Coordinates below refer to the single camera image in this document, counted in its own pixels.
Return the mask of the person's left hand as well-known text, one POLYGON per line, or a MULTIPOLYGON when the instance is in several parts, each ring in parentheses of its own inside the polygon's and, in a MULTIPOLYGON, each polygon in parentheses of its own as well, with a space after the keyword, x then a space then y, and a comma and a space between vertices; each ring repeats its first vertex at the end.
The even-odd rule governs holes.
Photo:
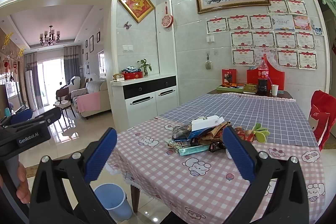
POLYGON ((17 176, 19 178, 19 186, 17 188, 17 197, 21 200, 21 203, 28 204, 31 200, 31 192, 29 190, 29 184, 26 177, 26 169, 21 162, 18 162, 17 176))

